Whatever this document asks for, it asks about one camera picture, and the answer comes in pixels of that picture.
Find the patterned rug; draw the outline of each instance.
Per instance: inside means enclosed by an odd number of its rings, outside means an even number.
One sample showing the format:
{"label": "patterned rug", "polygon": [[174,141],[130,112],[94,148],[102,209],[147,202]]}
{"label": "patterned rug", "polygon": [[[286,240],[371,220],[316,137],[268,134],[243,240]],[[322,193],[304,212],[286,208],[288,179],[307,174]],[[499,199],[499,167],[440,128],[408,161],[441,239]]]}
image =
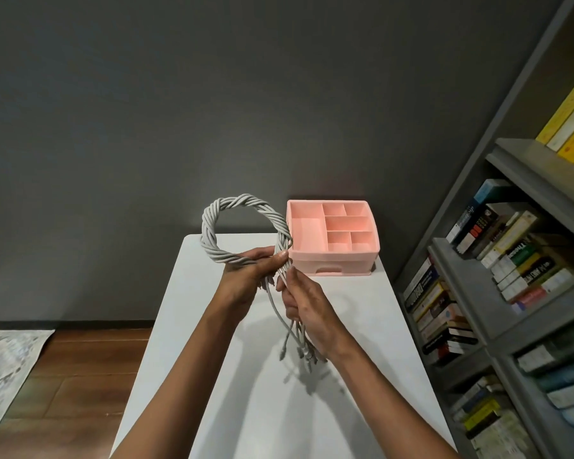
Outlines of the patterned rug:
{"label": "patterned rug", "polygon": [[0,331],[0,421],[52,333],[52,330]]}

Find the pink drawer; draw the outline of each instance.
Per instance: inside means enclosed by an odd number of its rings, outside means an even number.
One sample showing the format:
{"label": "pink drawer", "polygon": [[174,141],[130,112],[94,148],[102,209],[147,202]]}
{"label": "pink drawer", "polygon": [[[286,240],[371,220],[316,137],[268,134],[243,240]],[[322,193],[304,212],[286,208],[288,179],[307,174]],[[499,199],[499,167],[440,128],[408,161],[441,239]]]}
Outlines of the pink drawer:
{"label": "pink drawer", "polygon": [[289,200],[294,266],[307,275],[369,275],[380,249],[366,201]]}

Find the baseboard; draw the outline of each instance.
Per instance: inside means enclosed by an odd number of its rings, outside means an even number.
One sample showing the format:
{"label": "baseboard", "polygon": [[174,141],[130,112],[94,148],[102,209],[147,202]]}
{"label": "baseboard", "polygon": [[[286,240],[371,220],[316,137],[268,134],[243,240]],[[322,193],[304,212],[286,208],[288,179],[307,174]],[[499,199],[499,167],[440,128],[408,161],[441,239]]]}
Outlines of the baseboard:
{"label": "baseboard", "polygon": [[0,330],[150,329],[155,321],[0,321]]}

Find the twisted cable bundle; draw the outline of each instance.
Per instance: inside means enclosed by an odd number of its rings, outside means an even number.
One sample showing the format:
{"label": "twisted cable bundle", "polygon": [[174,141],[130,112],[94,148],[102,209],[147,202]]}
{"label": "twisted cable bundle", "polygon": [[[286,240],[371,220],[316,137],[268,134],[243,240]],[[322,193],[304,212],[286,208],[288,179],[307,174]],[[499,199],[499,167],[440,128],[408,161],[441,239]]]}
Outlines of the twisted cable bundle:
{"label": "twisted cable bundle", "polygon": [[[246,266],[247,264],[255,263],[255,261],[251,258],[241,258],[237,254],[223,251],[217,246],[215,224],[217,223],[217,219],[219,219],[219,213],[226,209],[236,208],[239,206],[250,206],[251,208],[255,208],[257,212],[266,216],[268,220],[270,220],[277,232],[276,246],[274,247],[275,254],[280,251],[289,249],[289,247],[293,244],[293,239],[291,238],[289,232],[289,226],[285,222],[283,215],[279,214],[273,208],[271,208],[266,201],[260,200],[252,194],[241,194],[240,196],[218,198],[217,200],[214,200],[214,202],[209,207],[204,209],[204,213],[202,215],[202,236],[200,239],[200,243],[202,244],[204,251],[206,251],[206,254],[208,254],[208,256],[213,261],[224,264],[234,264],[236,266]],[[290,267],[291,260],[289,259],[287,263],[285,263],[285,265],[278,270],[278,274],[283,279],[285,286],[287,285],[285,274]],[[274,304],[272,294],[270,293],[269,285],[271,279],[272,277],[269,276],[264,277],[264,281],[261,285],[268,293],[268,299],[270,300],[270,304],[274,309],[274,313],[287,329],[287,335],[285,336],[283,348],[280,353],[280,359],[283,360],[287,352],[287,341],[291,335],[291,337],[293,337],[293,339],[298,342],[298,355],[300,359],[305,358],[308,370],[312,371],[311,361],[316,364],[317,356],[315,354],[313,344],[306,337],[306,326],[294,321],[291,321],[291,324],[287,324],[287,322],[283,320],[283,317],[278,312]]]}

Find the bookshelf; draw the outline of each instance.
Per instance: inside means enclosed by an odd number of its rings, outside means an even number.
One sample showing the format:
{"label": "bookshelf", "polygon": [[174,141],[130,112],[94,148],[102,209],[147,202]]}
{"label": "bookshelf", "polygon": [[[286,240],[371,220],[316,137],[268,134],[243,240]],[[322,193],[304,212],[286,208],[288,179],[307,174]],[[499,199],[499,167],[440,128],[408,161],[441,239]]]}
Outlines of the bookshelf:
{"label": "bookshelf", "polygon": [[574,165],[534,140],[573,85],[574,0],[563,0],[393,283],[421,356],[421,336],[405,312],[401,293],[428,254],[478,336],[478,345],[446,366],[426,365],[464,458],[476,454],[447,415],[447,407],[468,384],[495,372],[542,457],[574,459],[574,428],[514,360],[514,354],[574,321],[574,277],[516,314],[492,282],[490,271],[475,259],[462,259],[445,239],[482,182],[498,177],[510,180],[574,234]]}

